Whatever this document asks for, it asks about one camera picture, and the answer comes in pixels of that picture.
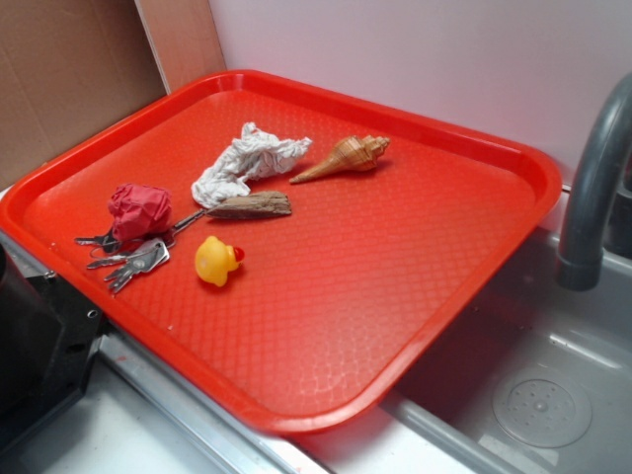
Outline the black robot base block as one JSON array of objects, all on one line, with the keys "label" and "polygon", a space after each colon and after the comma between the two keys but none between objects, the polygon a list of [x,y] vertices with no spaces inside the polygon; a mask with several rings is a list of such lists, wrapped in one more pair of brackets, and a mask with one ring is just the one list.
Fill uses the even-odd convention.
[{"label": "black robot base block", "polygon": [[103,311],[62,276],[24,276],[1,250],[1,451],[86,392]]}]

